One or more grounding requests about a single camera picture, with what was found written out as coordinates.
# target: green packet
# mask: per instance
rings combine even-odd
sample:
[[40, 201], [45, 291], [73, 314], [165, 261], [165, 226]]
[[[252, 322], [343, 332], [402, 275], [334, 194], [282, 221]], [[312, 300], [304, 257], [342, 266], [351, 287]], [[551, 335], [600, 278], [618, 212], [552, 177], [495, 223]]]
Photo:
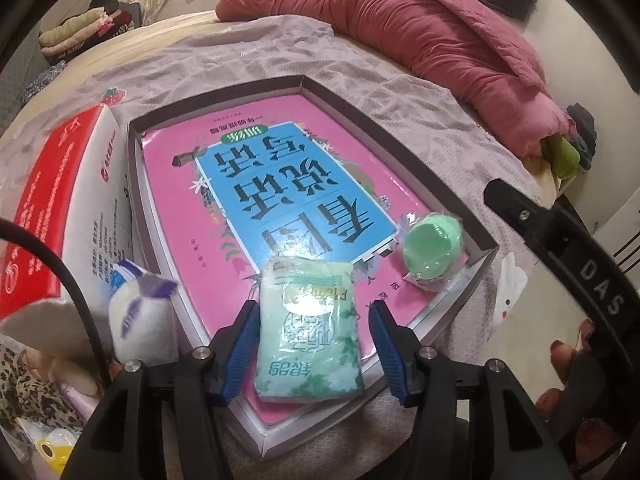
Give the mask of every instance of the green packet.
[[262, 400], [316, 402], [363, 392], [352, 270], [292, 256], [265, 263], [255, 371]]

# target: black cable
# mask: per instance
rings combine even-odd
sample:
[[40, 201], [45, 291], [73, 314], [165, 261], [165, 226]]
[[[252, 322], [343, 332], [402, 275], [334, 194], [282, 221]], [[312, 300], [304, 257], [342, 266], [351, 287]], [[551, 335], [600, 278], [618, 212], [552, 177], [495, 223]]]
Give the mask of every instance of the black cable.
[[82, 325], [89, 338], [91, 350], [94, 352], [102, 384], [105, 389], [107, 389], [111, 385], [107, 356], [102, 348], [98, 329], [95, 327], [94, 318], [91, 316], [89, 306], [86, 304], [84, 295], [69, 269], [66, 268], [66, 265], [57, 254], [49, 249], [38, 237], [4, 218], [0, 218], [0, 239], [29, 251], [44, 265], [49, 267], [51, 272], [60, 280], [62, 286], [66, 288], [71, 301], [73, 301], [78, 310]]

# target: bed sheet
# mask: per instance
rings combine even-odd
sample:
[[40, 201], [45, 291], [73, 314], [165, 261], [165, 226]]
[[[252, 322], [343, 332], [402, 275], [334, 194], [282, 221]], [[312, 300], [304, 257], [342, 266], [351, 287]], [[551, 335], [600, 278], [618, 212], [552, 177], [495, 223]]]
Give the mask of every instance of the bed sheet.
[[[198, 12], [196, 14], [177, 16], [154, 23], [148, 27], [138, 28], [97, 45], [69, 63], [55, 81], [27, 103], [7, 128], [4, 135], [0, 137], [0, 150], [8, 142], [8, 139], [15, 135], [22, 124], [51, 107], [55, 101], [73, 89], [78, 88], [92, 75], [108, 68], [114, 68], [151, 56], [182, 38], [207, 32], [219, 32], [231, 25], [235, 25], [235, 23], [220, 22], [214, 11]], [[372, 48], [343, 36], [336, 36], [336, 38], [355, 50], [369, 52], [378, 59], [395, 66], [398, 70], [407, 74], [410, 73], [398, 63], [387, 59]], [[551, 207], [558, 194], [558, 180], [551, 173], [549, 163], [542, 158], [526, 157], [523, 160], [523, 164], [526, 170], [534, 177], [538, 186], [540, 186], [542, 205]]]

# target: pink blanket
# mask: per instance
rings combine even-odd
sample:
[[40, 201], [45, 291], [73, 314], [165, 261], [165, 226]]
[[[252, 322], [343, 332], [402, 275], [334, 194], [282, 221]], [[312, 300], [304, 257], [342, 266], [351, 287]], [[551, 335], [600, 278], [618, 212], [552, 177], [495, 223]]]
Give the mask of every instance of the pink blanket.
[[517, 156], [575, 125], [546, 92], [537, 53], [477, 0], [220, 0], [223, 21], [300, 14], [330, 23], [470, 102]]

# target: plastic bag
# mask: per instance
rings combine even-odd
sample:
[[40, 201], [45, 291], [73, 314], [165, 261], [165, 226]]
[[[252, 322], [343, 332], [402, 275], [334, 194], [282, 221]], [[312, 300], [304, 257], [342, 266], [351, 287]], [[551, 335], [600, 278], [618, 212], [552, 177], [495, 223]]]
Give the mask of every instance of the plastic bag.
[[463, 266], [464, 235], [462, 222], [451, 214], [405, 215], [398, 234], [404, 279], [424, 290], [444, 290]]
[[364, 389], [349, 263], [275, 257], [260, 279], [255, 389], [262, 400], [316, 402]]
[[178, 284], [123, 260], [111, 271], [109, 327], [116, 359], [148, 366], [178, 359], [171, 294]]
[[57, 474], [62, 474], [78, 442], [78, 433], [62, 428], [51, 429], [33, 421], [17, 417], [16, 422], [27, 434], [33, 447]]

